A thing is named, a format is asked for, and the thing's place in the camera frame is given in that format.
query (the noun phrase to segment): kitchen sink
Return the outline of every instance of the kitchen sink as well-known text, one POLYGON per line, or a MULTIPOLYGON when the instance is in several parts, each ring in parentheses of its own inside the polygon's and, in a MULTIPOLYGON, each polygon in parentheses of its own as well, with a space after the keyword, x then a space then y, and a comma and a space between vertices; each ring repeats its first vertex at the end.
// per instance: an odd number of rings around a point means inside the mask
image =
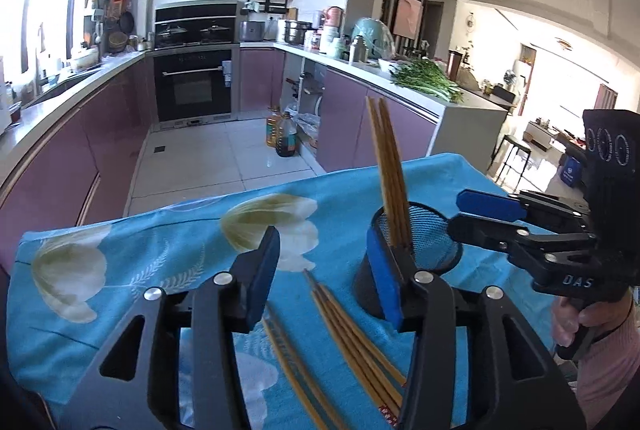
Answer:
POLYGON ((44 93, 42 93, 39 97, 37 97, 36 99, 28 103, 25 108, 31 107, 32 105, 35 105, 35 104, 43 103, 46 100, 49 100, 50 98, 60 96, 63 92, 65 92, 68 89, 71 89, 71 87, 73 87, 74 85, 79 84, 81 83, 81 81, 89 78, 91 75, 96 74, 100 69, 101 69, 100 67, 96 67, 94 69, 83 71, 81 73, 77 73, 69 76, 68 78, 65 78, 61 83, 54 84, 50 88, 46 89, 46 91, 44 91, 44 93))

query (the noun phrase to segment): cooking oil bottle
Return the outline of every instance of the cooking oil bottle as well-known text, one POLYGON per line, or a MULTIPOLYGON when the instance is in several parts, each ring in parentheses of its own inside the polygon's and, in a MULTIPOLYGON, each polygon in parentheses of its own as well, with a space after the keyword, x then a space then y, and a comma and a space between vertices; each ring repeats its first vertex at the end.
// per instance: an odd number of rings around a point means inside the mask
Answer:
POLYGON ((290 157, 296 154, 297 128, 291 115, 285 112, 276 128, 276 153, 280 157, 290 157))
POLYGON ((276 107, 275 109, 270 109, 271 115, 267 118, 267 145, 269 147, 276 146, 276 127, 278 126, 278 122, 282 118, 280 115, 280 108, 276 107))

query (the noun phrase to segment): black stool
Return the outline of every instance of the black stool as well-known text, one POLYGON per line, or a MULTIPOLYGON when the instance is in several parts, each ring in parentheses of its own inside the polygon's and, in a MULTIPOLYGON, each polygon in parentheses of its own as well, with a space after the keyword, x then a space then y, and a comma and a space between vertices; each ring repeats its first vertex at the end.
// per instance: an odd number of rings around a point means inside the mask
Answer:
MULTIPOLYGON (((502 140, 500 141, 500 145, 498 145, 498 148, 495 150, 494 155, 491 158, 491 164, 494 164, 495 158, 498 155, 498 153, 500 152, 500 149, 502 148, 502 144, 504 142, 510 143, 512 145, 511 150, 509 151, 509 153, 507 154, 507 157, 505 157, 504 162, 502 163, 502 167, 500 168, 500 172, 498 172, 498 176, 495 179, 495 182, 497 183, 498 181, 500 181, 500 176, 502 175, 504 168, 508 168, 509 170, 516 170, 515 168, 513 168, 513 166, 508 165, 508 161, 509 158, 511 157, 511 154, 513 153, 513 149, 516 149, 516 154, 518 153, 518 150, 521 150, 522 152, 524 152, 525 154, 527 154, 527 160, 524 162, 524 166, 522 167, 522 170, 520 171, 520 177, 518 178, 518 182, 516 183, 516 189, 518 188, 518 185, 520 184, 520 181, 522 180, 522 176, 524 174, 524 171, 527 169, 527 165, 529 164, 529 158, 531 158, 531 147, 529 147, 529 144, 522 141, 521 139, 517 139, 516 137, 511 136, 511 134, 507 134, 506 136, 502 137, 502 140)), ((507 174, 505 174, 504 178, 506 179, 507 176, 509 175, 509 170, 507 170, 507 174)))

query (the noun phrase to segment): person's arm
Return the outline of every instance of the person's arm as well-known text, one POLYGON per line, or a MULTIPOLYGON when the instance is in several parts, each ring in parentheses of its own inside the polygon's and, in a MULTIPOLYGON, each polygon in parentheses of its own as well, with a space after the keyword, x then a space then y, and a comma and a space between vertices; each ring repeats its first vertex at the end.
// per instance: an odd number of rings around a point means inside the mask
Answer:
POLYGON ((578 363, 576 396, 588 428, 593 428, 612 409, 638 371, 640 333, 634 314, 630 293, 620 302, 597 303, 580 313, 567 299, 554 302, 556 342, 570 345, 580 324, 598 327, 601 338, 578 363))

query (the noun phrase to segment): black mesh cup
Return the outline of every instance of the black mesh cup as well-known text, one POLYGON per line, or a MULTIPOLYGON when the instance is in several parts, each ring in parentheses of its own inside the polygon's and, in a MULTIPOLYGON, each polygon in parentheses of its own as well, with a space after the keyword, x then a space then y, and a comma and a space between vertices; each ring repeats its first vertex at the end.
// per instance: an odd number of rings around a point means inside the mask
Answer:
MULTIPOLYGON (((396 254, 396 251, 408 251, 420 269, 442 275, 456 267, 462 257, 462 244, 455 242, 448 235, 448 219, 439 211, 414 202, 409 203, 409 219, 414 242, 412 249, 391 246, 384 208, 376 212, 371 225, 377 228, 375 231, 384 238, 384 244, 393 254, 396 254)), ((384 319, 367 254, 356 272, 352 289, 356 301, 364 311, 376 318, 384 319)))

